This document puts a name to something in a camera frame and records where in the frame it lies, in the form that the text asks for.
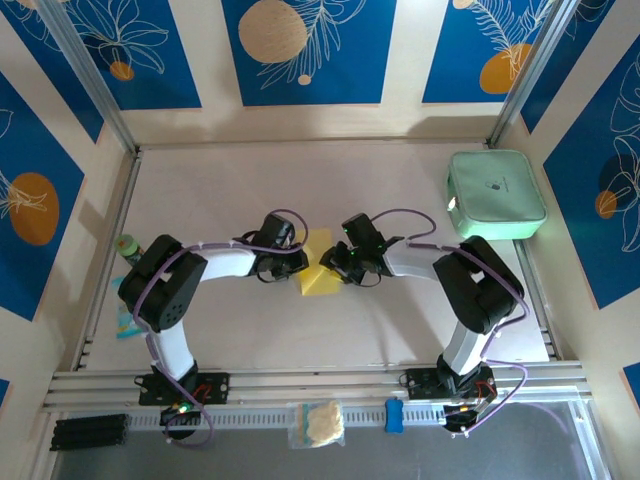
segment white wall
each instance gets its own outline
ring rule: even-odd
[[[639,25],[638,0],[617,0],[533,134],[519,121],[500,145],[521,150],[533,164],[549,220],[529,247],[563,350],[586,369],[625,479],[640,471],[640,410],[621,376],[624,366],[640,361],[640,290],[597,309],[542,164],[640,34]]]
[[[11,382],[0,415],[0,477],[10,480],[35,440],[30,430],[51,374],[74,349],[100,266],[104,219],[113,214],[113,190],[127,162],[108,129],[93,144],[2,15],[0,44],[0,71],[85,174],[36,318],[0,309],[0,378]]]
[[[244,108],[220,0],[170,0],[202,109],[127,111],[124,117],[143,145],[333,137],[486,138],[502,103],[422,104],[449,1],[398,0],[380,105]]]

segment blue packet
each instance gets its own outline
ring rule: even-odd
[[[116,291],[116,312],[118,317],[118,330],[116,338],[127,338],[142,333],[143,330],[133,321],[133,315],[127,309],[125,303],[118,297],[118,289],[124,277],[117,277],[111,280],[111,287]]]
[[[384,405],[387,411],[387,422],[384,426],[385,432],[403,433],[404,426],[402,425],[402,407],[404,403],[402,400],[398,398],[390,398]]]

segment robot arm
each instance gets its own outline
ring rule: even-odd
[[[183,317],[200,282],[224,277],[247,277],[269,272],[275,280],[287,278],[308,266],[306,254],[275,254],[253,251],[251,247],[291,248],[295,230],[291,222],[269,214],[260,230],[235,240],[247,248],[187,252],[167,270],[169,278],[152,287],[140,308],[140,317],[149,326],[147,344],[152,357],[183,386],[197,374],[197,364],[187,346]],[[158,237],[123,280],[118,295],[133,311],[143,290],[168,258],[182,250],[169,235]]]
[[[251,273],[256,254],[249,250],[213,250],[202,255],[206,262],[200,282],[223,277],[246,277]],[[184,319],[159,332],[149,332],[150,342],[174,379],[180,381],[195,365],[184,334]]]
[[[458,318],[454,334],[438,358],[437,370],[422,384],[433,384],[427,398],[460,396],[469,385],[491,375],[482,363],[483,351],[493,328],[515,309],[517,302],[489,275],[476,280],[478,265],[455,252],[443,255],[432,249],[416,249],[401,242],[402,237],[385,240],[365,214],[342,224],[352,244],[338,242],[323,256],[321,264],[337,272],[344,283],[360,285],[366,273],[387,277],[410,276],[438,281]],[[472,237],[460,248],[490,266],[522,296],[524,290],[491,246],[481,237]]]

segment orange circle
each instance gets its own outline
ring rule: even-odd
[[[36,4],[35,4],[35,0],[16,0],[20,5],[22,5],[23,7],[27,7],[30,10],[35,10],[36,9]],[[58,0],[58,3],[65,3],[68,2],[69,0]]]
[[[25,202],[42,195],[45,197],[37,201],[37,208]],[[18,175],[11,183],[9,197],[15,203],[9,216],[18,236],[35,246],[49,243],[56,233],[60,217],[58,194],[49,179],[39,173]]]
[[[616,207],[618,206],[618,198],[613,192],[605,190],[600,192],[596,197],[596,213],[600,217],[608,220],[616,213]]]
[[[280,63],[295,58],[309,39],[300,14],[282,0],[254,3],[238,24],[240,43],[261,63]]]
[[[133,80],[133,68],[127,63],[120,62],[116,60],[109,67],[109,72],[111,75],[116,77],[121,82],[128,82],[129,80]]]
[[[475,0],[453,0],[453,8],[463,10],[470,7]]]
[[[528,43],[519,43],[491,57],[482,67],[480,88],[486,93],[509,92],[530,50]]]

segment metal frame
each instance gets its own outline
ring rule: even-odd
[[[556,342],[555,327],[549,321],[549,308],[548,302],[544,295],[544,290],[540,284],[540,280],[535,269],[535,265],[531,261],[529,255],[529,249],[526,242],[522,240],[516,240],[513,242],[516,248],[516,254],[518,255],[518,261],[520,262],[520,268],[524,275],[524,281],[527,285],[529,292],[529,300],[533,310],[536,312],[540,329],[542,330],[542,336],[547,345],[547,353],[552,360],[562,360],[564,358],[562,350],[559,348]]]
[[[549,57],[551,57],[576,8],[580,5],[580,1],[556,0],[551,14],[540,29],[531,52],[507,95],[496,125],[487,139],[490,148],[499,145],[506,129],[520,115],[522,106],[540,78],[540,74],[546,67]]]
[[[574,426],[578,433],[582,452],[587,461],[589,474],[592,478],[612,478],[609,466],[604,461],[606,455],[602,454],[602,447],[596,435],[591,412],[585,404],[580,402],[569,402],[569,408],[574,419]]]
[[[84,367],[82,364],[82,356],[88,355],[90,352],[90,344],[93,341],[92,338],[96,331],[98,318],[100,317],[100,310],[102,309],[102,304],[104,303],[104,299],[109,288],[109,275],[111,274],[113,262],[116,258],[116,252],[112,247],[113,240],[120,234],[124,226],[124,222],[127,219],[127,212],[129,210],[129,204],[131,203],[131,197],[133,196],[136,180],[138,179],[143,155],[144,153],[140,153],[133,159],[126,182],[121,190],[122,193],[118,210],[115,218],[113,219],[111,228],[109,229],[107,243],[105,244],[104,258],[102,261],[100,276],[98,277],[98,283],[93,291],[89,309],[87,310],[87,316],[83,323],[82,331],[78,338],[75,353],[73,355],[73,370]]]
[[[104,121],[111,127],[122,147],[135,154],[133,135],[120,115],[120,108],[107,88],[98,67],[82,43],[82,39],[64,7],[57,0],[37,0],[38,14],[60,47],[60,51],[80,80]]]
[[[206,149],[212,146],[238,146],[238,145],[273,145],[274,143],[284,145],[304,145],[307,143],[327,144],[407,144],[407,143],[428,143],[431,145],[452,144],[452,143],[477,143],[484,145],[487,139],[483,137],[456,137],[456,138],[413,138],[413,137],[336,137],[336,138],[313,138],[300,140],[230,140],[223,142],[198,142],[198,143],[161,143],[143,144],[139,146],[141,152],[147,150],[175,150],[175,149]]]
[[[591,398],[580,362],[526,363],[529,381],[517,401],[566,400],[567,389],[582,399]],[[340,398],[345,405],[382,405],[388,398],[408,399],[399,377],[407,368],[425,365],[298,370],[230,370],[227,405],[253,408],[282,407],[289,402]],[[139,387],[134,378],[148,371],[78,371],[54,374],[45,397],[43,411],[121,411],[157,407],[138,405]],[[513,389],[520,371],[494,367],[496,385],[502,392]],[[420,401],[423,404],[451,404],[458,400]]]

